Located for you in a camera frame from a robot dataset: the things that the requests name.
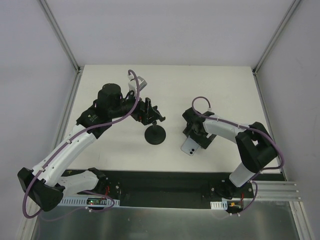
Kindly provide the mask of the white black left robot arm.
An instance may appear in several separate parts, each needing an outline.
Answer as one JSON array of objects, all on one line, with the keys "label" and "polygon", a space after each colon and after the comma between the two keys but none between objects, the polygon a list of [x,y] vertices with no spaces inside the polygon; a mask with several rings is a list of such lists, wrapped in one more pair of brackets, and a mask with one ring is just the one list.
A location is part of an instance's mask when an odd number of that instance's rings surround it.
[{"label": "white black left robot arm", "polygon": [[23,201],[33,200],[44,212],[54,209],[69,195],[84,191],[102,194],[107,187],[105,175],[91,167],[83,173],[64,177],[71,163],[115,123],[127,117],[152,128],[166,118],[150,98],[141,99],[144,83],[129,82],[129,91],[123,96],[121,87],[107,83],[98,91],[97,98],[76,120],[68,136],[40,163],[33,168],[23,167],[17,173],[24,192]]}]

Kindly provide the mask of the black phone stand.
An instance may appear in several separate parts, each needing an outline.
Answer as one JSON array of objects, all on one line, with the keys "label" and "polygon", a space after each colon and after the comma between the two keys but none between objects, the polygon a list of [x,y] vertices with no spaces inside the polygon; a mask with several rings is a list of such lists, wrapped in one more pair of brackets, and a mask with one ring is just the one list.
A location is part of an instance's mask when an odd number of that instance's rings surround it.
[{"label": "black phone stand", "polygon": [[145,140],[151,145],[160,145],[166,139],[165,129],[158,125],[156,121],[149,126],[144,132]]}]

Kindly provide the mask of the light blue smartphone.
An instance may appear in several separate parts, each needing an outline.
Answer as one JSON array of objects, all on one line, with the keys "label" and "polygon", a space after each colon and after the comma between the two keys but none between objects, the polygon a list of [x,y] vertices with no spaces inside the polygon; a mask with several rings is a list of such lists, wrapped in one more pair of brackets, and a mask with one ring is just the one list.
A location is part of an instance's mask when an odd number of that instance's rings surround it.
[{"label": "light blue smartphone", "polygon": [[195,142],[193,139],[188,137],[184,141],[180,149],[188,156],[193,156],[199,147],[200,145],[197,142]]}]

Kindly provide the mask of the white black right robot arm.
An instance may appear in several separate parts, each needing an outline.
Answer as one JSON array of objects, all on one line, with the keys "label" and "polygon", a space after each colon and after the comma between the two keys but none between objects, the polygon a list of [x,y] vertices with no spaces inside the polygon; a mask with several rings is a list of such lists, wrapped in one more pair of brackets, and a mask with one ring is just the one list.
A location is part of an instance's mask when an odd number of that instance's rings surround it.
[{"label": "white black right robot arm", "polygon": [[243,186],[278,156],[270,135],[260,122],[241,125],[210,111],[201,114],[193,108],[187,109],[182,117],[186,121],[182,131],[186,140],[181,146],[184,153],[191,156],[198,148],[206,150],[216,137],[237,146],[241,163],[227,179],[214,187],[215,193],[222,198],[237,197]]}]

